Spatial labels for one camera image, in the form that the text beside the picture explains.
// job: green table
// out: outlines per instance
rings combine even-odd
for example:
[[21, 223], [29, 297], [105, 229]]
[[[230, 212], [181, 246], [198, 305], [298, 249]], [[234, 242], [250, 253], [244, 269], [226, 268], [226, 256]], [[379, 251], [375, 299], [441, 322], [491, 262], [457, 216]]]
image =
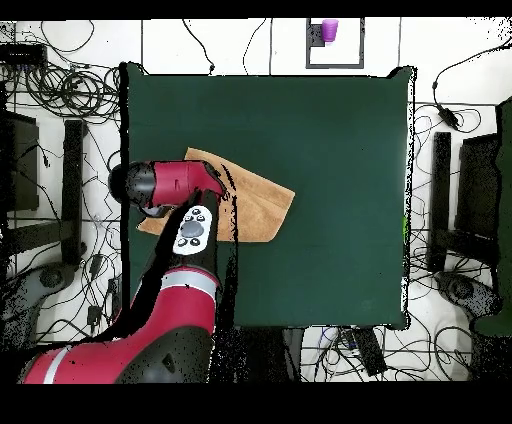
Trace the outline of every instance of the green table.
[[[293, 190], [270, 243], [239, 250], [235, 325], [398, 323], [412, 70], [389, 78], [145, 76], [129, 64], [129, 159], [187, 147]], [[131, 294], [156, 242], [129, 218]], [[219, 246], [225, 277], [229, 243]]]

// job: black cable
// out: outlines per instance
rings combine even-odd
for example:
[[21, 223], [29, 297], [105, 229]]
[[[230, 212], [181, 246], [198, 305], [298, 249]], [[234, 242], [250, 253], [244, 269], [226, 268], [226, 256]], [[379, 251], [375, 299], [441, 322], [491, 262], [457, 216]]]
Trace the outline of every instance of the black cable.
[[339, 351], [339, 354], [341, 355], [341, 357], [351, 366], [351, 368], [353, 368], [354, 372], [357, 374], [357, 376], [359, 377], [359, 380], [361, 380], [363, 383], [364, 383], [364, 380], [363, 380], [363, 377], [361, 376], [361, 374], [359, 373], [358, 369], [354, 366], [354, 364], [352, 362], [349, 361], [349, 359], [341, 352], [341, 350]]
[[250, 47], [250, 45], [251, 45], [251, 43], [252, 43], [252, 39], [254, 38], [254, 35], [255, 35], [255, 34], [258, 32], [258, 30], [263, 26], [263, 24], [264, 24], [265, 22], [267, 22], [267, 19], [268, 19], [268, 18], [265, 18], [265, 19], [263, 20], [263, 22], [262, 22], [261, 24], [259, 24], [259, 25], [258, 25], [258, 27], [257, 27], [257, 28], [254, 30], [254, 32], [252, 33], [252, 35], [251, 35], [251, 39], [249, 40], [249, 43], [247, 43], [247, 47], [246, 47], [246, 49], [245, 49], [244, 57], [242, 58], [242, 64], [244, 65], [244, 70], [245, 70], [245, 74], [246, 74], [246, 75], [249, 75], [249, 73], [247, 72], [247, 68], [245, 67], [245, 55], [247, 54], [247, 51], [249, 50], [249, 47]]
[[80, 50], [82, 47], [84, 47], [91, 40], [92, 36], [94, 35], [94, 31], [95, 31], [94, 23], [91, 20], [89, 20], [89, 23], [91, 24], [91, 33], [89, 34], [89, 37], [80, 46], [78, 46], [74, 49], [71, 49], [71, 50], [59, 49], [50, 43], [50, 41], [48, 40], [48, 37], [46, 36], [46, 33], [44, 32], [44, 27], [43, 27], [44, 21], [41, 21], [41, 33], [43, 34], [43, 37], [46, 40], [46, 42], [48, 43], [48, 45], [52, 46], [52, 49], [56, 53], [74, 53], [74, 52]]
[[[106, 67], [106, 66], [102, 66], [102, 65], [91, 65], [91, 64], [84, 64], [84, 63], [72, 61], [72, 60], [65, 58], [61, 54], [61, 53], [75, 52], [75, 51], [81, 49], [85, 44], [87, 44], [89, 42], [89, 40], [91, 39], [91, 37], [94, 33], [94, 24], [92, 22], [90, 22], [90, 23], [91, 23], [92, 30], [91, 30], [91, 34], [89, 35], [88, 39], [84, 43], [82, 43], [80, 46], [78, 46], [72, 50], [63, 50], [63, 49], [53, 46], [50, 43], [50, 41], [48, 40], [46, 34], [44, 33], [44, 29], [42, 29], [44, 40], [41, 40], [40, 38], [38, 38], [34, 34], [32, 34], [32, 36], [34, 37], [34, 39], [36, 40], [37, 43], [44, 44], [47, 47], [51, 48], [53, 51], [55, 51], [56, 54], [62, 60], [64, 60], [66, 63], [68, 63], [70, 65], [71, 69], [64, 69], [64, 68], [59, 67], [51, 62], [48, 62], [46, 69], [33, 68], [33, 69], [25, 69], [24, 71], [18, 71], [16, 69], [9, 68], [6, 66], [0, 66], [0, 68], [2, 69], [2, 71], [7, 70], [7, 76], [5, 76], [5, 72], [4, 72], [3, 77], [4, 77], [4, 80], [7, 79], [7, 80], [12, 81], [12, 83], [14, 85], [13, 92], [15, 90], [17, 90], [18, 85], [24, 86], [25, 89], [27, 90], [27, 93], [29, 95], [31, 95], [31, 97], [37, 103], [38, 106], [43, 107], [44, 109], [50, 111], [51, 113], [53, 113], [57, 116], [60, 116], [63, 118], [77, 117], [77, 118], [83, 119], [85, 122], [88, 122], [88, 123], [98, 123], [98, 122], [90, 121], [90, 119], [92, 119], [92, 118], [103, 119], [103, 122], [106, 122], [107, 120], [113, 120], [115, 122], [115, 124], [117, 126], [119, 126], [117, 124], [118, 119], [116, 118], [116, 114], [119, 109], [118, 108], [118, 91], [119, 91], [119, 71], [118, 71], [118, 69]], [[104, 77], [101, 78], [96, 73], [88, 70], [92, 67], [103, 68], [103, 69], [106, 69], [107, 72], [105, 73]], [[24, 83], [21, 82], [21, 80], [20, 80], [20, 78], [22, 76], [22, 72], [25, 73]], [[107, 166], [109, 164], [109, 162], [105, 161], [105, 157], [103, 156], [103, 153], [99, 147], [99, 144], [92, 133], [91, 133], [91, 137], [93, 138], [94, 143], [96, 144], [96, 147], [98, 148], [98, 152], [103, 160], [103, 163], [105, 164], [106, 168], [109, 169], [109, 166]], [[47, 165], [49, 163], [49, 161], [45, 155], [45, 152], [49, 152], [49, 151], [42, 148], [38, 143], [36, 143], [36, 145], [31, 146], [29, 149], [27, 149], [27, 151], [24, 154], [22, 154], [21, 157], [26, 155], [31, 149], [38, 148], [38, 147], [42, 150], [43, 159], [44, 159], [45, 165]], [[84, 161], [86, 163], [88, 163], [89, 166], [91, 166], [91, 168], [94, 170], [94, 167], [92, 167], [92, 165], [87, 161], [86, 154], [84, 154]], [[93, 177], [88, 182], [91, 182], [93, 180], [98, 180], [100, 183], [107, 186], [105, 183], [103, 183], [101, 180], [99, 180], [97, 175], [98, 175], [98, 173], [96, 171], [96, 177]], [[36, 184], [41, 190], [43, 190], [43, 193], [46, 195], [46, 197], [50, 203], [50, 206], [55, 215], [55, 218], [57, 219], [57, 221], [60, 224], [60, 219], [59, 219], [58, 215], [56, 214], [53, 203], [51, 202], [51, 199], [49, 198], [45, 188], [38, 185], [35, 181], [32, 181], [32, 182], [34, 184]], [[107, 196], [105, 196], [104, 203], [106, 204], [107, 208], [110, 210], [110, 212], [112, 214], [113, 213], [112, 209], [106, 202], [107, 197], [108, 197], [108, 194], [107, 194]], [[86, 205], [86, 210], [89, 213], [85, 196], [84, 196], [84, 202]], [[95, 222], [99, 223], [99, 225], [102, 224], [102, 222], [100, 222], [98, 220], [94, 220], [91, 216], [90, 216], [90, 218], [91, 218], [91, 221], [95, 221]], [[96, 225], [95, 225], [95, 227], [97, 230], [97, 237], [96, 237], [96, 241], [95, 241], [95, 245], [94, 245], [92, 254], [95, 253], [96, 245], [97, 245], [98, 239], [99, 239], [98, 228]], [[113, 233], [111, 233], [110, 235], [111, 235], [111, 237], [110, 237], [110, 241], [109, 241], [108, 235], [106, 234], [106, 242], [114, 250], [115, 248], [111, 244]], [[54, 246], [49, 246], [47, 249], [50, 249], [57, 245], [58, 245], [58, 243]], [[115, 273], [115, 266], [113, 265], [113, 262], [112, 262], [112, 259], [110, 258], [110, 256], [103, 258], [103, 261], [107, 263], [107, 268], [105, 269], [104, 272], [106, 272], [108, 270], [108, 263], [111, 262], [114, 273]], [[82, 275], [82, 280], [81, 280], [82, 281], [82, 291], [80, 291], [77, 294], [77, 296], [80, 293], [84, 292], [85, 293], [84, 301], [85, 300], [89, 301], [89, 299], [87, 297], [87, 293], [88, 293], [89, 289], [91, 288], [91, 283], [88, 282], [87, 290], [84, 291], [84, 289], [83, 289], [84, 275], [85, 275], [85, 277], [87, 277], [86, 273]], [[64, 302], [58, 302], [57, 304], [66, 303], [70, 300], [72, 300], [72, 299], [68, 299], [67, 301], [64, 301]], [[50, 309], [51, 307], [54, 307], [57, 304], [52, 305], [49, 308], [43, 308], [43, 309]]]
[[121, 150], [116, 150], [114, 153], [112, 153], [108, 159], [107, 159], [107, 169], [108, 169], [108, 172], [111, 172], [112, 171], [112, 167], [110, 166], [110, 161], [112, 160], [112, 158], [117, 155], [118, 153], [121, 153]]
[[62, 230], [62, 223], [59, 218], [59, 215], [57, 214], [57, 211], [55, 210], [55, 206], [53, 205], [52, 200], [50, 199], [50, 196], [48, 195], [48, 192], [46, 191], [46, 188], [41, 186], [40, 184], [36, 183], [32, 178], [30, 178], [27, 174], [25, 174], [23, 171], [16, 169], [16, 172], [20, 174], [23, 178], [30, 181], [32, 184], [34, 184], [36, 187], [38, 187], [46, 196], [46, 199], [48, 200], [48, 203], [50, 203], [50, 208], [52, 209], [53, 215], [55, 216], [55, 220], [59, 223], [60, 230]]
[[[31, 37], [34, 38], [34, 40], [27, 40], [27, 37], [25, 36], [25, 40], [23, 40], [24, 43], [32, 43], [32, 44], [43, 44], [45, 45], [46, 47], [49, 47], [50, 49], [52, 49], [56, 54], [57, 56], [65, 63], [67, 63], [70, 67], [72, 68], [83, 68], [83, 69], [90, 69], [90, 68], [101, 68], [101, 69], [111, 69], [109, 66], [104, 66], [104, 65], [98, 65], [98, 64], [92, 64], [92, 63], [83, 63], [83, 62], [77, 62], [76, 60], [72, 60], [72, 59], [69, 59], [67, 57], [64, 57], [62, 54], [61, 54], [61, 50], [58, 49], [57, 47], [55, 47], [51, 42], [49, 42], [49, 40], [45, 39], [45, 38], [41, 38], [41, 37], [38, 37], [36, 36], [32, 31], [23, 31], [24, 34], [29, 34]], [[80, 50], [81, 48], [83, 48], [85, 44], [82, 44], [79, 48], [77, 48], [75, 51], [78, 51]]]
[[64, 318], [59, 318], [57, 321], [54, 321], [54, 323], [48, 328], [48, 330], [46, 330], [45, 332], [43, 333], [37, 333], [38, 335], [41, 335], [37, 340], [36, 340], [36, 344], [39, 343], [45, 336], [47, 336], [48, 334], [56, 334], [56, 333], [59, 333], [60, 331], [62, 331], [62, 329], [65, 328], [62, 327], [61, 329], [59, 330], [56, 330], [56, 331], [52, 331], [52, 328], [55, 327], [55, 324], [58, 324], [59, 322], [65, 322], [66, 325], [70, 325], [71, 327], [73, 327], [75, 330], [77, 330], [79, 333], [81, 333], [82, 335], [84, 335], [85, 337], [89, 337], [89, 334], [87, 334], [86, 332], [83, 331], [83, 329], [80, 329], [78, 328], [75, 324], [73, 324], [71, 321], [67, 320], [67, 319], [64, 319]]
[[201, 41], [199, 41], [199, 38], [197, 38], [194, 35], [194, 33], [190, 30], [190, 28], [188, 27], [187, 23], [185, 22], [185, 19], [182, 19], [181, 22], [183, 22], [183, 26], [187, 29], [188, 33], [194, 38], [194, 40], [196, 40], [199, 43], [199, 45], [203, 49], [204, 57], [206, 57], [206, 60], [210, 63], [210, 72], [208, 73], [208, 75], [211, 75], [213, 70], [215, 69], [215, 65], [213, 64], [213, 62], [208, 57], [208, 53], [206, 53], [206, 48], [204, 47], [204, 44], [201, 43]]
[[92, 131], [90, 129], [89, 129], [89, 134], [91, 135], [92, 139], [94, 140], [94, 144], [96, 144], [98, 152], [99, 152], [99, 154], [101, 156], [101, 160], [105, 164], [105, 168], [107, 168], [107, 171], [110, 171], [110, 169], [108, 169], [107, 162], [105, 161], [105, 158], [103, 157], [103, 153], [101, 152], [100, 146], [98, 145], [98, 142], [96, 141], [96, 137], [94, 137], [94, 134], [92, 133]]
[[87, 259], [87, 261], [85, 261], [84, 263], [84, 266], [82, 268], [82, 277], [81, 277], [81, 284], [82, 284], [82, 288], [78, 291], [77, 294], [75, 294], [72, 298], [69, 298], [67, 300], [62, 300], [60, 302], [57, 302], [57, 303], [54, 303], [53, 305], [51, 306], [42, 306], [41, 307], [41, 310], [48, 310], [48, 309], [52, 309], [52, 308], [55, 308], [56, 306], [58, 305], [64, 305], [65, 303], [68, 303], [68, 302], [71, 302], [72, 300], [75, 300], [81, 293], [84, 293], [83, 292], [83, 279], [86, 277], [87, 274], [85, 274], [87, 271], [86, 271], [86, 268], [87, 268], [87, 264], [89, 263], [89, 261], [92, 260], [92, 256], [89, 257], [89, 259]]
[[[428, 330], [428, 328], [426, 327], [425, 324], [423, 324], [418, 318], [416, 318], [413, 314], [411, 314], [409, 311], [408, 311], [408, 314], [411, 315], [416, 321], [418, 321], [418, 323], [425, 329], [427, 335], [428, 335], [428, 340], [429, 340], [429, 345], [430, 345], [430, 340], [432, 339], [432, 336], [430, 334], [430, 331]], [[393, 331], [393, 334], [395, 335], [396, 339], [399, 341], [399, 343], [402, 345], [402, 347], [404, 347], [407, 351], [409, 351], [409, 349], [407, 349], [404, 345], [404, 343], [402, 342], [402, 340], [400, 340], [400, 338], [398, 337], [398, 335], [396, 334], [396, 331]], [[421, 368], [421, 369], [417, 369], [417, 368], [401, 368], [401, 370], [403, 371], [415, 371], [415, 372], [426, 372], [426, 371], [430, 371], [432, 374], [434, 374], [434, 376], [439, 380], [441, 381], [441, 379], [439, 378], [439, 376], [430, 369], [430, 365], [432, 364], [432, 358], [430, 356], [430, 354], [428, 355], [428, 364], [425, 364], [425, 362], [423, 362], [423, 359], [420, 358], [420, 356], [418, 354], [416, 354], [416, 352], [411, 352], [414, 356], [416, 356], [420, 362], [425, 365], [425, 368]]]
[[18, 277], [20, 277], [21, 275], [23, 275], [31, 266], [32, 266], [32, 263], [36, 260], [36, 258], [41, 254], [41, 253], [44, 253], [50, 249], [53, 249], [54, 247], [57, 247], [58, 245], [60, 244], [60, 241], [55, 243], [55, 244], [52, 244], [48, 247], [45, 247], [44, 249], [40, 250], [39, 252], [37, 252], [34, 256], [32, 256], [32, 259], [30, 260], [30, 262], [28, 263], [27, 266], [25, 266], [21, 271], [19, 271], [15, 276], [9, 278], [6, 280], [6, 283], [8, 282], [11, 282], [11, 281], [14, 281], [16, 280]]
[[468, 57], [467, 59], [464, 59], [464, 60], [461, 60], [460, 62], [457, 62], [457, 63], [454, 63], [453, 65], [450, 65], [450, 66], [447, 66], [446, 68], [444, 68], [441, 72], [439, 72], [439, 74], [437, 74], [437, 77], [436, 79], [434, 80], [434, 82], [432, 83], [432, 92], [433, 92], [433, 95], [434, 95], [434, 103], [436, 104], [436, 107], [440, 108], [442, 107], [438, 101], [437, 101], [437, 98], [436, 98], [436, 90], [437, 88], [439, 87], [439, 77], [444, 74], [446, 71], [456, 67], [456, 66], [459, 66], [459, 65], [462, 65], [463, 63], [466, 63], [466, 62], [469, 62], [470, 60], [472, 59], [476, 59], [480, 56], [482, 56], [483, 54], [486, 54], [486, 53], [492, 53], [494, 51], [499, 51], [499, 50], [507, 50], [507, 49], [510, 49], [512, 47], [512, 44], [509, 44], [507, 45], [508, 43], [510, 43], [512, 41], [512, 37], [508, 38], [504, 43], [500, 44], [499, 46], [497, 47], [493, 47], [493, 48], [490, 48], [490, 49], [486, 49], [486, 50], [483, 50], [479, 53], [476, 53], [470, 57]]
[[16, 163], [18, 163], [22, 158], [24, 158], [26, 155], [28, 155], [32, 150], [38, 148], [41, 149], [41, 152], [43, 154], [43, 162], [44, 162], [44, 165], [46, 168], [49, 168], [50, 167], [50, 162], [48, 160], [48, 157], [46, 156], [45, 152], [46, 152], [46, 149], [43, 149], [41, 147], [41, 145], [36, 141], [35, 144], [33, 144], [32, 146], [28, 147], [27, 149], [25, 149], [25, 151], [20, 155], [18, 156], [18, 158], [16, 159]]
[[458, 327], [456, 325], [451, 325], [451, 326], [448, 326], [448, 327], [444, 327], [444, 328], [440, 329], [435, 334], [435, 336], [434, 336], [434, 355], [436, 357], [437, 365], [439, 366], [439, 369], [445, 375], [445, 377], [448, 378], [448, 380], [453, 381], [453, 379], [448, 375], [448, 373], [444, 370], [443, 366], [441, 365], [442, 361], [441, 361], [441, 358], [439, 357], [439, 347], [438, 347], [438, 344], [437, 344], [437, 339], [446, 330], [458, 330], [458, 331], [461, 331], [466, 336], [468, 336], [471, 340], [473, 340], [473, 336], [468, 331], [466, 331], [463, 328]]
[[405, 375], [408, 375], [409, 377], [411, 377], [414, 381], [418, 381], [416, 379], [420, 379], [421, 381], [425, 381], [425, 379], [423, 377], [420, 377], [419, 375], [415, 375], [415, 374], [412, 374], [410, 372], [407, 372], [407, 371], [404, 371], [402, 369], [398, 369], [398, 368], [395, 368], [395, 367], [388, 367], [388, 369], [390, 370], [394, 370], [395, 371], [395, 381], [398, 381], [397, 379], [397, 375], [398, 373], [403, 373]]

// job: wire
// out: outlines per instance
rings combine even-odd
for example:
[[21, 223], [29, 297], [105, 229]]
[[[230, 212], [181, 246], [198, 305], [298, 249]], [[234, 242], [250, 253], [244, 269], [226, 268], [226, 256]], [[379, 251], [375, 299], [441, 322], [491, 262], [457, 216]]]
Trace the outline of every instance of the wire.
[[48, 195], [48, 192], [46, 191], [46, 188], [44, 188], [42, 185], [36, 183], [32, 178], [30, 178], [27, 174], [25, 174], [23, 171], [16, 169], [16, 172], [20, 174], [23, 178], [30, 181], [32, 184], [34, 184], [36, 187], [38, 187], [46, 196], [46, 199], [48, 200], [48, 203], [50, 204], [50, 208], [52, 209], [53, 215], [55, 216], [55, 220], [59, 223], [59, 226], [62, 227], [59, 215], [57, 214], [57, 211], [55, 210], [55, 206], [53, 205], [52, 200], [50, 199], [50, 196]]
[[44, 339], [48, 334], [56, 334], [60, 331], [62, 331], [66, 326], [62, 327], [61, 329], [59, 330], [56, 330], [56, 331], [52, 331], [52, 328], [55, 327], [56, 324], [58, 324], [59, 322], [65, 322], [66, 323], [66, 326], [67, 325], [70, 325], [71, 327], [73, 327], [75, 330], [77, 330], [79, 333], [81, 333], [82, 335], [84, 335], [85, 337], [89, 337], [89, 334], [87, 334], [86, 332], [83, 331], [83, 329], [80, 329], [78, 328], [75, 324], [73, 324], [72, 321], [69, 321], [67, 319], [64, 319], [64, 318], [60, 318], [58, 319], [57, 321], [54, 321], [54, 323], [52, 325], [50, 325], [50, 327], [48, 328], [48, 330], [44, 331], [43, 333], [37, 333], [38, 335], [41, 335], [40, 337], [38, 337], [36, 339], [36, 344], [38, 344], [39, 342], [42, 341], [42, 339]]
[[63, 49], [59, 49], [55, 46], [53, 46], [50, 41], [48, 40], [48, 37], [46, 36], [46, 33], [44, 32], [44, 22], [45, 21], [41, 21], [41, 33], [43, 34], [43, 37], [44, 39], [46, 40], [46, 42], [48, 43], [49, 46], [52, 47], [52, 49], [56, 52], [56, 53], [74, 53], [78, 50], [80, 50], [82, 47], [84, 47], [92, 38], [92, 36], [94, 35], [94, 30], [95, 30], [95, 27], [94, 27], [94, 23], [89, 20], [89, 23], [91, 24], [91, 33], [89, 34], [89, 37], [87, 38], [87, 40], [85, 40], [80, 46], [74, 48], [74, 49], [71, 49], [71, 50], [63, 50]]
[[98, 142], [96, 141], [96, 137], [94, 137], [94, 134], [92, 133], [92, 131], [89, 129], [89, 134], [91, 135], [93, 141], [94, 141], [94, 144], [96, 144], [96, 147], [98, 149], [98, 153], [100, 154], [101, 156], [101, 160], [103, 161], [103, 163], [105, 164], [105, 168], [107, 168], [108, 171], [110, 171], [110, 169], [108, 169], [108, 165], [107, 165], [107, 162], [105, 161], [105, 158], [103, 157], [103, 153], [101, 152], [101, 149], [100, 149], [100, 146], [98, 145]]
[[116, 150], [114, 153], [112, 153], [108, 159], [107, 159], [107, 169], [108, 169], [108, 172], [111, 172], [112, 171], [112, 167], [110, 166], [110, 161], [112, 160], [112, 158], [117, 155], [118, 153], [121, 153], [121, 150]]
[[32, 259], [30, 260], [30, 262], [28, 263], [27, 266], [25, 266], [21, 271], [19, 271], [15, 276], [11, 277], [10, 279], [7, 279], [6, 282], [11, 282], [15, 279], [17, 279], [19, 276], [23, 275], [31, 266], [32, 264], [34, 263], [34, 261], [36, 260], [36, 258], [41, 254], [41, 253], [44, 253], [44, 252], [47, 252], [48, 250], [50, 249], [53, 249], [54, 247], [57, 247], [58, 245], [60, 244], [60, 242], [57, 242], [55, 244], [52, 244], [48, 247], [45, 247], [44, 249], [40, 250], [39, 252], [37, 252], [34, 256], [32, 256]]
[[213, 64], [213, 62], [210, 60], [210, 58], [208, 57], [208, 53], [206, 53], [206, 48], [204, 47], [204, 44], [201, 43], [201, 41], [199, 41], [199, 38], [197, 38], [194, 33], [190, 30], [190, 28], [188, 27], [187, 23], [185, 22], [185, 19], [182, 19], [181, 22], [183, 22], [183, 26], [187, 29], [188, 33], [194, 38], [194, 40], [196, 40], [199, 45], [201, 46], [201, 48], [203, 49], [203, 52], [204, 52], [204, 57], [206, 58], [206, 60], [210, 63], [210, 72], [208, 73], [208, 75], [211, 75], [213, 70], [215, 69], [215, 65]]
[[[447, 331], [447, 330], [458, 330], [462, 333], [464, 333], [466, 336], [468, 336], [470, 339], [473, 339], [473, 336], [466, 330], [464, 330], [463, 328], [461, 327], [458, 327], [456, 325], [451, 325], [451, 326], [448, 326], [448, 327], [444, 327], [442, 329], [440, 329], [434, 336], [434, 355], [436, 357], [436, 361], [437, 361], [437, 365], [439, 366], [439, 369], [441, 370], [441, 372], [445, 375], [446, 378], [448, 378], [448, 380], [450, 381], [453, 381], [453, 379], [448, 375], [448, 373], [445, 371], [444, 367], [441, 365], [441, 358], [439, 356], [439, 347], [438, 347], [438, 344], [437, 344], [437, 339], [439, 338], [439, 336]], [[468, 369], [468, 371], [471, 372], [471, 369], [468, 368], [467, 364], [464, 362], [459, 362], [461, 365], [463, 365], [464, 367], [466, 367], [466, 369]]]
[[[63, 50], [52, 45], [44, 34], [43, 22], [41, 27], [44, 38], [26, 31], [34, 38], [34, 41], [25, 38], [25, 43], [43, 44], [51, 48], [71, 69], [64, 69], [49, 61], [44, 69], [30, 68], [18, 71], [7, 65], [2, 65], [0, 68], [4, 80], [13, 84], [10, 95], [16, 91], [18, 84], [21, 84], [37, 103], [25, 106], [41, 106], [59, 117], [87, 118], [87, 122], [90, 124], [113, 120], [119, 127], [117, 124], [119, 121], [117, 118], [119, 112], [118, 68], [76, 62], [62, 55], [64, 52], [78, 51], [89, 42], [94, 33], [94, 24], [92, 21], [90, 23], [92, 28], [90, 36], [84, 43], [72, 50]], [[91, 70], [96, 67], [107, 70], [103, 78]], [[24, 83], [20, 81], [23, 72], [25, 73]], [[112, 80], [113, 85], [107, 82], [109, 79]], [[67, 108], [69, 112], [63, 112], [64, 108]], [[102, 121], [95, 122], [91, 120], [93, 118], [99, 118]]]
[[[325, 336], [325, 331], [329, 328], [336, 329], [336, 337], [332, 340], [328, 339]], [[364, 382], [364, 379], [362, 378], [362, 376], [360, 374], [360, 371], [362, 371], [362, 369], [359, 370], [350, 361], [349, 357], [341, 351], [342, 348], [340, 348], [340, 344], [343, 345], [344, 347], [346, 346], [346, 340], [345, 340], [346, 334], [345, 333], [346, 333], [346, 331], [350, 331], [350, 329], [345, 329], [342, 327], [328, 327], [327, 329], [322, 328], [322, 336], [320, 338], [320, 343], [321, 343], [322, 339], [325, 337], [329, 341], [328, 347], [322, 350], [322, 352], [319, 354], [318, 359], [315, 363], [301, 364], [301, 365], [303, 365], [303, 366], [304, 365], [314, 365], [315, 366], [313, 381], [316, 381], [318, 371], [321, 366], [322, 369], [324, 370], [324, 374], [325, 374], [324, 381], [327, 381], [327, 376], [330, 376], [329, 381], [331, 381], [333, 379], [333, 377], [335, 377], [335, 376], [342, 376], [342, 375], [347, 375], [347, 374], [351, 374], [351, 373], [356, 373], [357, 376], [359, 377], [360, 381]], [[334, 361], [334, 362], [330, 361], [330, 355], [332, 353], [335, 353], [337, 355], [336, 361]], [[343, 359], [345, 362], [347, 362], [350, 365], [350, 367], [352, 368], [352, 370], [338, 372], [337, 369], [338, 369], [341, 359]], [[357, 359], [360, 361], [360, 358], [358, 356], [353, 356], [353, 359]], [[335, 367], [334, 371], [331, 371], [329, 369], [331, 366]]]
[[247, 72], [247, 68], [245, 67], [245, 55], [247, 54], [247, 51], [249, 50], [249, 47], [250, 47], [250, 45], [251, 45], [251, 43], [252, 43], [252, 39], [254, 38], [254, 35], [255, 35], [255, 34], [258, 32], [258, 30], [263, 26], [263, 24], [264, 24], [265, 22], [267, 22], [267, 19], [268, 19], [268, 18], [265, 18], [265, 19], [263, 20], [263, 22], [262, 22], [261, 24], [259, 24], [258, 28], [256, 28], [256, 29], [254, 30], [254, 32], [252, 33], [252, 35], [251, 35], [251, 39], [249, 40], [249, 43], [247, 43], [247, 47], [246, 47], [246, 49], [245, 49], [244, 57], [242, 58], [242, 64], [244, 65], [244, 70], [245, 70], [245, 74], [246, 74], [246, 75], [249, 75], [249, 73]]
[[490, 48], [490, 49], [487, 49], [487, 50], [483, 50], [479, 53], [476, 53], [470, 57], [468, 57], [467, 59], [464, 59], [464, 60], [461, 60], [460, 62], [457, 62], [457, 63], [454, 63], [453, 65], [450, 65], [450, 66], [447, 66], [446, 68], [444, 68], [441, 72], [439, 72], [439, 74], [437, 74], [437, 77], [436, 79], [434, 80], [434, 82], [432, 83], [432, 92], [433, 92], [433, 95], [434, 95], [434, 102], [436, 104], [436, 106], [439, 108], [441, 107], [439, 105], [439, 103], [437, 102], [437, 98], [436, 98], [436, 90], [439, 86], [439, 77], [444, 74], [446, 71], [456, 67], [456, 66], [459, 66], [459, 65], [462, 65], [463, 63], [466, 63], [466, 62], [469, 62], [470, 60], [472, 59], [476, 59], [480, 56], [482, 56], [483, 54], [486, 54], [486, 53], [492, 53], [494, 51], [499, 51], [499, 50], [507, 50], [507, 49], [510, 49], [512, 47], [512, 44], [509, 44], [507, 45], [508, 43], [510, 43], [512, 41], [512, 37], [508, 38], [504, 43], [500, 44], [499, 46], [497, 47], [493, 47], [493, 48]]

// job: purple cup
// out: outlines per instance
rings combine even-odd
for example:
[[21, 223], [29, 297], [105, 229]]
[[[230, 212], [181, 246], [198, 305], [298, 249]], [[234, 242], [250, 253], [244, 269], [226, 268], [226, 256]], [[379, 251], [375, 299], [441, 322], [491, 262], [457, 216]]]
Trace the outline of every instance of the purple cup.
[[326, 43], [331, 43], [336, 39], [338, 31], [337, 19], [324, 19], [322, 21], [322, 38]]

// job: towel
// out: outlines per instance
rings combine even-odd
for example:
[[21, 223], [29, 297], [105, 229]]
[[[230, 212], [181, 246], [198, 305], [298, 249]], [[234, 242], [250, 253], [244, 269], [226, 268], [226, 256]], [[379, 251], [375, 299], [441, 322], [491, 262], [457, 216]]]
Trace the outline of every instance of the towel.
[[[202, 150], [189, 147], [185, 159], [205, 160], [212, 164], [220, 172], [220, 179], [230, 194], [219, 207], [218, 241], [233, 241], [233, 195], [237, 196], [239, 242], [269, 242], [276, 236], [295, 196], [293, 191]], [[229, 171], [236, 191], [222, 165]], [[171, 213], [172, 210], [163, 218], [146, 218], [137, 229], [159, 235]]]

